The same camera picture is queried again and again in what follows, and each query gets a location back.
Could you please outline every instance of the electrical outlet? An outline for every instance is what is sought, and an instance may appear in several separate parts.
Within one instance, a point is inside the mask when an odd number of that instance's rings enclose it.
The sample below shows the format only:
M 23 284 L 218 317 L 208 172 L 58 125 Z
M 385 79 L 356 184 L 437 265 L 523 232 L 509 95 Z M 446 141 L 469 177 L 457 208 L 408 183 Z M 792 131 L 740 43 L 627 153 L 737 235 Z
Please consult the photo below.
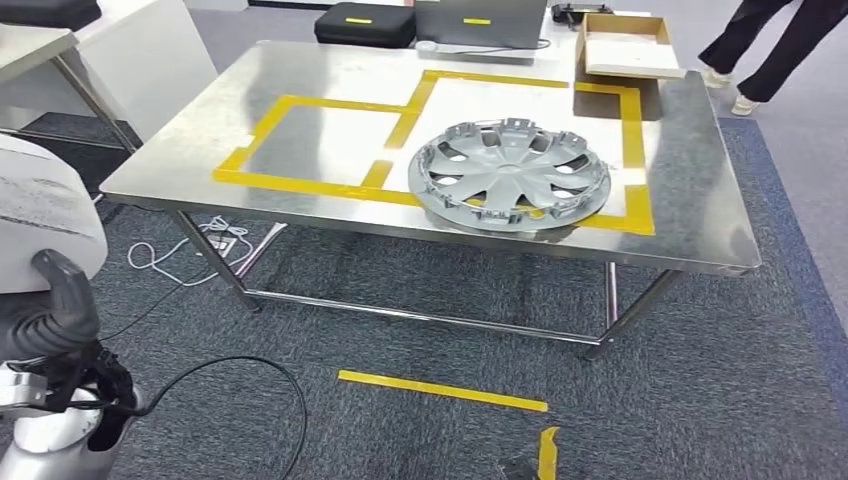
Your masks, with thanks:
M 236 238 L 231 237 L 229 235 L 221 235 L 220 233 L 213 233 L 206 236 L 206 239 L 209 240 L 209 243 L 218 252 L 218 255 L 221 258 L 227 258 L 227 255 L 230 254 L 230 251 L 233 249 L 233 246 L 236 244 Z

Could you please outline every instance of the person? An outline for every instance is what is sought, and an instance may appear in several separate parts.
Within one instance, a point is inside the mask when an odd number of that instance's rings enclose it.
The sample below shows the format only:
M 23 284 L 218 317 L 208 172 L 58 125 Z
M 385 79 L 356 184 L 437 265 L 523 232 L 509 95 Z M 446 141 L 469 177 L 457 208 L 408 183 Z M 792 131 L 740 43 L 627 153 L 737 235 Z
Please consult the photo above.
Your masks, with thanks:
M 733 69 L 760 30 L 793 0 L 743 0 L 727 28 L 698 58 L 710 88 L 730 85 Z M 783 36 L 760 68 L 738 85 L 735 115 L 750 115 L 780 90 L 789 75 L 821 40 L 848 15 L 848 0 L 802 0 Z

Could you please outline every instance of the stainless steel table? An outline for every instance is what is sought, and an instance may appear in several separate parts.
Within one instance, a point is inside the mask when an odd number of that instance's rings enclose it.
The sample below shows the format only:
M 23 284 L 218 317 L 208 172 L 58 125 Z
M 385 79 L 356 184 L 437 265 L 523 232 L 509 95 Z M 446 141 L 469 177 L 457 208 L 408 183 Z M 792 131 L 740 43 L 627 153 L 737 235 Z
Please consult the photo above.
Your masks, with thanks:
M 592 345 L 593 359 L 682 272 L 742 275 L 760 256 L 700 76 L 659 84 L 583 78 L 574 50 L 563 49 L 559 61 L 516 63 L 260 43 L 101 189 L 171 211 L 251 308 L 254 298 L 270 298 L 481 327 Z M 496 233 L 418 206 L 407 188 L 418 146 L 462 121 L 511 117 L 574 131 L 611 165 L 612 193 L 598 214 L 576 227 Z M 594 259 L 605 266 L 607 330 L 596 338 L 248 288 L 242 277 L 281 228 L 233 272 L 187 211 Z M 621 315 L 616 263 L 664 269 Z
M 80 95 L 91 111 L 111 130 L 123 149 L 130 153 L 135 153 L 137 150 L 135 145 L 118 128 L 115 116 L 112 115 L 103 100 L 68 66 L 68 58 L 66 57 L 68 52 L 76 44 L 76 37 L 68 29 L 0 24 L 0 83 L 15 78 L 42 63 L 51 62 L 71 87 Z M 8 129 L 0 129 L 0 132 L 48 140 L 62 140 L 111 147 L 111 145 L 63 135 Z

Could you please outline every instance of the silver hubcap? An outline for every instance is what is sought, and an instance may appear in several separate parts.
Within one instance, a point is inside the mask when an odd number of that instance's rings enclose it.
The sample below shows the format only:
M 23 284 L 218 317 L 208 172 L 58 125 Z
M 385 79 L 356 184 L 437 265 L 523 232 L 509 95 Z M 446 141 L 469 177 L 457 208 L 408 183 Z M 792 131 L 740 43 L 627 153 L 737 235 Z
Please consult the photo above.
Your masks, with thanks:
M 434 213 L 501 231 L 576 222 L 598 211 L 610 188 L 606 164 L 582 137 L 515 118 L 448 128 L 416 153 L 409 183 Z

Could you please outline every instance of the cardboard box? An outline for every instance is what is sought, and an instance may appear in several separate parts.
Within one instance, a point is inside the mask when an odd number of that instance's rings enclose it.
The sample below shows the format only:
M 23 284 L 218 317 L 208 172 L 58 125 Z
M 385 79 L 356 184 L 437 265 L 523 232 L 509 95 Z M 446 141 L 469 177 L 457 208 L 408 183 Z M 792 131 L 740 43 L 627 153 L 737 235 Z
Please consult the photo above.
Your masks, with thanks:
M 586 73 L 615 77 L 679 79 L 686 76 L 659 17 L 589 14 L 577 42 Z

